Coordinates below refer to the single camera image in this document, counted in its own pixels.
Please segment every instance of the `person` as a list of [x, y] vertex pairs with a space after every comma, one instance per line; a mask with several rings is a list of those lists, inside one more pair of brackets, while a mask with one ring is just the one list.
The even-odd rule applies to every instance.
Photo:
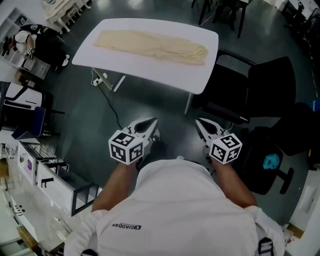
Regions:
[[159, 160], [141, 169], [130, 196], [135, 164], [119, 163], [65, 255], [284, 255], [281, 227], [230, 164], [211, 160], [219, 186], [202, 165]]
[[63, 50], [47, 40], [43, 34], [32, 34], [26, 30], [21, 30], [12, 37], [5, 38], [2, 56], [9, 55], [11, 49], [24, 54], [25, 59], [32, 58], [32, 56], [37, 57], [50, 64], [53, 71], [67, 66], [70, 58]]

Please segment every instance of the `floor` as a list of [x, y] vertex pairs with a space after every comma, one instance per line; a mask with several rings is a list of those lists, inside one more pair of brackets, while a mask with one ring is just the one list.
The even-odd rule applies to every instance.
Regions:
[[[197, 24], [202, 8], [198, 0], [191, 8], [192, 0], [93, 0], [91, 10], [85, 9], [71, 33], [63, 35], [62, 48], [74, 56], [82, 41], [103, 19], [110, 18], [150, 18]], [[212, 14], [206, 13], [204, 21]], [[267, 62], [282, 56], [289, 56], [296, 78], [296, 101], [312, 101], [316, 97], [309, 57], [291, 38], [285, 19], [273, 6], [263, 0], [253, 0], [248, 6], [241, 38], [237, 39], [240, 11], [237, 13], [235, 31], [227, 23], [228, 13], [216, 24], [210, 19], [202, 27], [219, 35], [219, 48], [234, 51], [256, 63]], [[221, 58], [221, 64], [246, 73], [248, 67]], [[118, 74], [107, 72], [111, 81]], [[52, 126], [61, 136], [48, 141], [56, 146], [56, 152], [79, 174], [103, 186], [111, 175], [116, 161], [109, 156], [108, 139], [118, 129], [115, 114], [111, 111], [101, 91], [90, 84], [92, 78], [89, 67], [71, 63], [61, 73], [49, 73], [45, 79], [45, 89], [54, 96], [53, 108], [66, 114], [56, 115]], [[222, 126], [228, 123], [214, 116], [191, 109], [184, 115], [188, 93], [159, 83], [129, 76], [117, 93], [102, 89], [119, 115], [122, 126], [140, 117], [157, 117], [161, 133], [161, 146], [152, 153], [156, 159], [172, 159], [179, 155], [186, 159], [206, 164], [202, 155], [203, 142], [195, 129], [196, 117], [207, 117]], [[250, 129], [255, 126], [272, 126], [276, 118], [254, 118]], [[235, 125], [237, 134], [243, 126]], [[277, 178], [267, 195], [256, 195], [258, 204], [274, 220], [286, 223], [292, 215], [307, 176], [308, 166], [305, 153], [284, 158], [281, 169], [285, 172], [294, 168], [294, 177], [286, 194], [279, 193], [282, 181]]]

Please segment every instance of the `beige cloth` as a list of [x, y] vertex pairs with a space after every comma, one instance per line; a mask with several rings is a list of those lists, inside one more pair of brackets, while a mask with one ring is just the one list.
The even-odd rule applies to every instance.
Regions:
[[208, 55], [206, 47], [190, 40], [139, 30], [101, 31], [93, 45], [194, 65], [204, 65]]

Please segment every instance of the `white t-shirt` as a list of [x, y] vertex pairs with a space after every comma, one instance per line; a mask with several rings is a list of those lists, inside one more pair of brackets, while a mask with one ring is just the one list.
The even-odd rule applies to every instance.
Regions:
[[282, 229], [260, 208], [232, 203], [199, 164], [160, 160], [140, 171], [126, 200], [89, 214], [64, 250], [68, 256], [86, 249], [99, 256], [254, 256], [256, 224], [282, 256]]
[[31, 38], [33, 39], [34, 48], [36, 48], [36, 39], [37, 39], [36, 34], [31, 34], [28, 31], [22, 30], [14, 36], [14, 40], [16, 41], [16, 48], [22, 54], [25, 54], [27, 52], [26, 43], [27, 43], [28, 36], [31, 36]]

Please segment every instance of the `black cable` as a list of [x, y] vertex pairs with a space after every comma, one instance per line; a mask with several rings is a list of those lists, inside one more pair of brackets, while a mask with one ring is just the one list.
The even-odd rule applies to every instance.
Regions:
[[122, 130], [123, 128], [121, 127], [120, 123], [119, 123], [119, 118], [118, 118], [118, 114], [117, 112], [115, 111], [115, 109], [111, 106], [110, 104], [110, 101], [107, 97], [107, 95], [104, 93], [104, 91], [100, 88], [100, 86], [98, 85], [97, 87], [99, 87], [100, 91], [102, 92], [103, 96], [106, 98], [106, 101], [108, 102], [110, 108], [112, 109], [112, 111], [114, 112], [115, 114], [115, 118], [116, 118], [116, 123], [118, 124], [119, 128]]

